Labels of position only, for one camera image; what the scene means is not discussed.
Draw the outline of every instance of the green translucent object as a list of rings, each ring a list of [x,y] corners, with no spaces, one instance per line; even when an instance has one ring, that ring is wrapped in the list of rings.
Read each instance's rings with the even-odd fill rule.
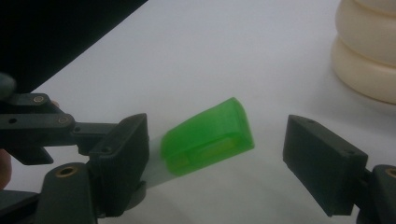
[[[244,108],[231,98],[178,125],[162,140],[174,175],[185,175],[254,148]]]

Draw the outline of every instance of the cream ring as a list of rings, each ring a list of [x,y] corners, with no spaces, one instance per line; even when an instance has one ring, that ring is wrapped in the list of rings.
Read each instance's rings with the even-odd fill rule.
[[[359,4],[385,14],[396,16],[396,2],[394,0],[355,0]]]
[[[396,67],[364,58],[337,37],[332,44],[332,68],[355,91],[396,104]]]
[[[351,49],[396,66],[396,17],[376,13],[354,0],[342,0],[335,18],[339,36]]]

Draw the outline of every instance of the green plastic piece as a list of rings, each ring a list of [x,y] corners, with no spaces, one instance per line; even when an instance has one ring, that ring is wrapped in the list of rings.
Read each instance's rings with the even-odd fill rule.
[[[231,98],[169,131],[161,155],[172,174],[186,175],[252,148],[245,110]]]

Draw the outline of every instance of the green block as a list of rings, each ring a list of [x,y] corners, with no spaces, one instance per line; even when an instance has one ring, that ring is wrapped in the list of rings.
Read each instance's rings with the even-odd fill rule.
[[[231,98],[170,130],[161,155],[174,175],[186,175],[254,148],[244,108]]]

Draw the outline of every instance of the white table surface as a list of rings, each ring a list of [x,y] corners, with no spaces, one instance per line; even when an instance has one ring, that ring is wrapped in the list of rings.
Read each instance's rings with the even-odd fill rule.
[[[256,147],[148,190],[145,201],[100,223],[355,223],[328,218],[282,161],[289,114],[308,117],[396,164],[396,106],[366,98],[331,68],[337,1],[149,0],[36,92],[81,122],[148,114],[151,137],[236,97]],[[13,161],[8,189],[39,192],[50,169],[86,161],[51,147],[52,165]]]

